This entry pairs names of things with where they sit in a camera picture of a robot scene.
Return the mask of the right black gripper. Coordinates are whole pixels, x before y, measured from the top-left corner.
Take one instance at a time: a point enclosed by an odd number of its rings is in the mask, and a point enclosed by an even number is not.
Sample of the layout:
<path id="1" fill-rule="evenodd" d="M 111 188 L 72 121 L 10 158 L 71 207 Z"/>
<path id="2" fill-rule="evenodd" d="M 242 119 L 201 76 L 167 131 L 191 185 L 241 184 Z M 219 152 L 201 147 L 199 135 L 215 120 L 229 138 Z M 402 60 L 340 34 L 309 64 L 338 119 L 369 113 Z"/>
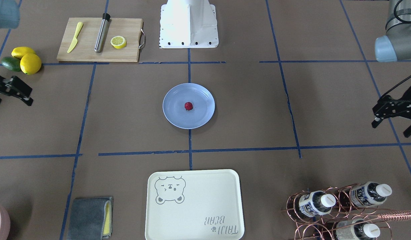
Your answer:
<path id="1" fill-rule="evenodd" d="M 32 106 L 33 98 L 30 97 L 32 93 L 32 88 L 22 81 L 17 76 L 12 76 L 10 78 L 4 78 L 0 75 L 0 94 L 4 94 L 11 97 L 21 97 L 22 101 L 28 105 Z"/>

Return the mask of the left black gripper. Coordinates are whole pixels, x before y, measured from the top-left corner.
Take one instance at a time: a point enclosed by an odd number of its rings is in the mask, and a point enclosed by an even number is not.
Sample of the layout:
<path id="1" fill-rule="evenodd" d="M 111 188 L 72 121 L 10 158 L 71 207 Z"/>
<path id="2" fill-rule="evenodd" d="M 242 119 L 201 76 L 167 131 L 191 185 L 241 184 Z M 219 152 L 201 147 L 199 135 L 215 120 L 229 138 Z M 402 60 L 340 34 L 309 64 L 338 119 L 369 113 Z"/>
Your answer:
<path id="1" fill-rule="evenodd" d="M 411 86 L 400 99 L 393 99 L 390 95 L 381 97 L 373 107 L 373 114 L 375 118 L 371 125 L 374 129 L 382 123 L 382 120 L 388 118 L 402 117 L 411 120 Z M 411 136 L 411 125 L 404 130 L 403 135 L 405 138 Z"/>

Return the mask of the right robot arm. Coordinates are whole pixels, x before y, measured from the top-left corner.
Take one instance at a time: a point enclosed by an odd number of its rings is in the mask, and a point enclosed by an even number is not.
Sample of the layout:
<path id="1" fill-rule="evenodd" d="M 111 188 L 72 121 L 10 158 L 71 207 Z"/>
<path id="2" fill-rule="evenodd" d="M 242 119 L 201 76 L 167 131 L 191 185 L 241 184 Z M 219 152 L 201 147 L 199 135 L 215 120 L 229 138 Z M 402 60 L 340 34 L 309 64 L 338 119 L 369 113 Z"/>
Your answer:
<path id="1" fill-rule="evenodd" d="M 0 28 L 15 29 L 19 26 L 20 11 L 14 0 L 0 0 Z M 32 88 L 17 76 L 4 78 L 0 75 L 0 94 L 20 99 L 31 106 L 33 99 L 30 97 Z"/>

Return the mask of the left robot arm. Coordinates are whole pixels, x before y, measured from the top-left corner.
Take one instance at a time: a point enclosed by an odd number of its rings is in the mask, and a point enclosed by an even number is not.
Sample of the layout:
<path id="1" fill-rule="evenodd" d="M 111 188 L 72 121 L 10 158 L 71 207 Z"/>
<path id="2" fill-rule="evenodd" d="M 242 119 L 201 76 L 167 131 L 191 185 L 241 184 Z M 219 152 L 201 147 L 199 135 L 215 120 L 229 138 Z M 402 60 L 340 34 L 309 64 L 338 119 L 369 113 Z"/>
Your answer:
<path id="1" fill-rule="evenodd" d="M 411 0 L 391 0 L 385 25 L 386 34 L 375 40 L 375 57 L 378 62 L 396 62 L 411 59 Z M 411 86 L 401 98 L 394 99 L 385 92 L 372 108 L 375 119 L 372 127 L 389 118 L 411 120 Z M 411 125 L 403 132 L 411 136 Z"/>

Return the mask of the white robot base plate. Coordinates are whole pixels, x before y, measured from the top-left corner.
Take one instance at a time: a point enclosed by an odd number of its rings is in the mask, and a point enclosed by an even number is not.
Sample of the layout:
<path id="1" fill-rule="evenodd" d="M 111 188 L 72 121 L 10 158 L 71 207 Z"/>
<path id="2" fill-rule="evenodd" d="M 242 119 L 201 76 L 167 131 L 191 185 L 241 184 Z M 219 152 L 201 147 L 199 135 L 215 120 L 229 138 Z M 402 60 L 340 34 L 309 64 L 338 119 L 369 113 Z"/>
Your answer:
<path id="1" fill-rule="evenodd" d="M 168 0 L 160 13 L 161 49 L 219 46 L 216 8 L 208 0 Z"/>

